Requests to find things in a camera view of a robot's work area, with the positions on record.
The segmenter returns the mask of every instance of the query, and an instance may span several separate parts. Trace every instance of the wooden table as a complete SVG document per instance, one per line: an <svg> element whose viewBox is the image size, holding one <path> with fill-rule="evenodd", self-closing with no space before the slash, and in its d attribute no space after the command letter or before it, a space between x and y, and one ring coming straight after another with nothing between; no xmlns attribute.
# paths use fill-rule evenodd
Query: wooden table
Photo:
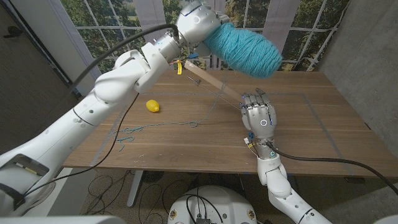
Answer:
<svg viewBox="0 0 398 224"><path fill-rule="evenodd" d="M303 157L335 157L363 162L386 177L398 177L398 161L377 136L365 125L355 110L319 72L277 72L272 78L258 80L234 71L210 72L239 92L267 92L275 106L278 125L275 141L279 150ZM196 86L187 75L169 70L147 93L138 96L126 115L124 128L164 122L184 123L201 120L209 112L216 96ZM218 90L207 82L202 84L213 92ZM231 97L222 97L237 106ZM146 108L147 100L160 104L160 113ZM93 161L114 126L120 112L113 114L78 148L65 167L89 167L108 152L113 138L106 143L99 158ZM132 134L120 133L124 149L116 142L109 157L99 168L136 170L168 170L189 172L256 173L257 161L245 145L248 136L241 121L241 112L219 99L209 117L197 127L187 124L166 124L146 127ZM330 162L300 162L282 158L288 173L294 175L373 176L356 166Z"/></svg>

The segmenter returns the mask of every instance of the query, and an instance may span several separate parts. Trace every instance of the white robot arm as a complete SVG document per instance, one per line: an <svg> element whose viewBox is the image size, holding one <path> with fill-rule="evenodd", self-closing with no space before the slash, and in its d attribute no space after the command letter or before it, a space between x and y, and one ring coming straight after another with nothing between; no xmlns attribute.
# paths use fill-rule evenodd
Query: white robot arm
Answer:
<svg viewBox="0 0 398 224"><path fill-rule="evenodd" d="M258 88L256 91L257 94L243 93L242 121L257 138L257 172L261 184L268 187L269 201L295 223L331 223L291 188L279 155L267 146L266 143L274 143L277 118L266 93Z"/></svg>
<svg viewBox="0 0 398 224"><path fill-rule="evenodd" d="M182 47L196 45L228 17L210 6L193 2L176 23L179 36L166 33L154 45L122 54L114 70L100 76L93 90L79 104L44 132L0 156L0 216L18 216L44 189L30 190L50 181L67 157L111 113L131 104L136 92L148 90L178 57Z"/></svg>

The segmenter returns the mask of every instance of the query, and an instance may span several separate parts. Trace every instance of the lemon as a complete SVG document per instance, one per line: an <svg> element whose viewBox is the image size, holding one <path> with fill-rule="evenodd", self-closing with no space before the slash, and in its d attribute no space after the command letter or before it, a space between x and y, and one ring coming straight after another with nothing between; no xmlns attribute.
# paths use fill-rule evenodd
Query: lemon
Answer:
<svg viewBox="0 0 398 224"><path fill-rule="evenodd" d="M160 109L159 103L155 100L148 100L147 108L150 112L158 112Z"/></svg>

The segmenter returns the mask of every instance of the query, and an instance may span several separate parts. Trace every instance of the yellow clip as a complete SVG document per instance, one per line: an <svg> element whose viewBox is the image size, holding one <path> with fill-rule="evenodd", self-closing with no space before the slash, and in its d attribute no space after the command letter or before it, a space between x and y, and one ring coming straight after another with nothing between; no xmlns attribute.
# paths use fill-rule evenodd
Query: yellow clip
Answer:
<svg viewBox="0 0 398 224"><path fill-rule="evenodd" d="M181 75L182 74L182 65L181 65L180 60L177 60L177 65L178 65L177 75Z"/></svg>

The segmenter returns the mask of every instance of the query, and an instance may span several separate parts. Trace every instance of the blue string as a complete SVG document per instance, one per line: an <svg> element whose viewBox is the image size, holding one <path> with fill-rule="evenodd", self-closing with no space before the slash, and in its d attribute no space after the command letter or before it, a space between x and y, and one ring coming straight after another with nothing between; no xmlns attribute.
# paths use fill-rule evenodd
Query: blue string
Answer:
<svg viewBox="0 0 398 224"><path fill-rule="evenodd" d="M278 49L263 35L250 30L236 30L225 23L204 43L231 68L254 78L270 77L280 66Z"/></svg>
<svg viewBox="0 0 398 224"><path fill-rule="evenodd" d="M187 124L187 125L189 125L191 128L197 127L199 123L203 122L204 120L207 119L207 117L209 117L211 111L212 111L212 110L214 109L214 107L216 106L217 101L218 101L218 98L220 97L220 94L223 92L225 81L226 81L226 76L224 77L224 81L223 81L223 84L222 84L222 86L221 86L221 90L220 90L220 92L217 94L217 97L216 97L215 102L213 103L213 106L210 108L210 110L209 110L209 112L207 113L207 115L206 115L203 119L201 119L201 120L199 120L199 121L193 120L193 121L182 122L182 123L181 123L181 122L164 122L164 123L160 123L160 124L147 124L147 125L143 125L143 126L139 126L139 127L135 127L135 128L124 128L123 130L120 130L119 132L123 132L124 134L131 134L131 133L133 133L134 131L142 131L142 130L143 130L144 128L146 128L146 127L150 127L150 126L161 126L161 125L165 125L165 124ZM115 138L116 138L116 133L117 133L117 131L115 131L115 132L113 133L113 136L114 136ZM122 145L122 148L119 149L119 152L122 151L122 150L124 149L124 144L122 143L122 141L124 141L124 140L127 140L127 141L131 142L131 141L134 140L134 136L122 137L122 138L117 139L117 141L119 141L119 144Z"/></svg>

